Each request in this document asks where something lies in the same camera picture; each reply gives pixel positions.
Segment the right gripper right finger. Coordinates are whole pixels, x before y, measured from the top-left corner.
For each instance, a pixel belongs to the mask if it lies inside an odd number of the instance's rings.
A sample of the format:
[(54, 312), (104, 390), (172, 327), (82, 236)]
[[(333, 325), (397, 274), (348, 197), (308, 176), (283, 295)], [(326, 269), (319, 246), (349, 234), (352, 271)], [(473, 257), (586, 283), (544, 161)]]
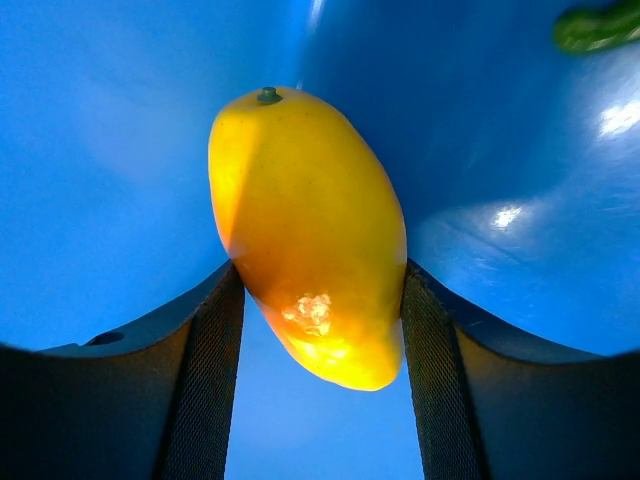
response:
[(401, 317), (428, 479), (635, 479), (639, 355), (599, 356), (514, 327), (417, 263)]

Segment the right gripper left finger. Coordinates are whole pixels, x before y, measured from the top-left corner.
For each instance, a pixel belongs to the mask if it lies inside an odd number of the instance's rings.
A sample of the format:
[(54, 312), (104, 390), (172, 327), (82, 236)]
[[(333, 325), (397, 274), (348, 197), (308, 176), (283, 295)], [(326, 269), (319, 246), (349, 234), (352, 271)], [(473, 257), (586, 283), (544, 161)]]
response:
[(84, 345), (1, 349), (5, 479), (220, 479), (244, 288), (225, 264)]

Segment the yellow orange mango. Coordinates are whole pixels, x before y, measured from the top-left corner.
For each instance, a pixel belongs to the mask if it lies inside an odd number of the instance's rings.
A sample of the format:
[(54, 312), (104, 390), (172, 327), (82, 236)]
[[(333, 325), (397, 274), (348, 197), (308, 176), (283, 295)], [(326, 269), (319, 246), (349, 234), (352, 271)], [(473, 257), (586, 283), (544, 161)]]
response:
[(225, 105), (208, 175), (221, 243), (287, 353), (359, 391), (397, 377), (407, 236), (376, 155), (335, 107), (284, 86)]

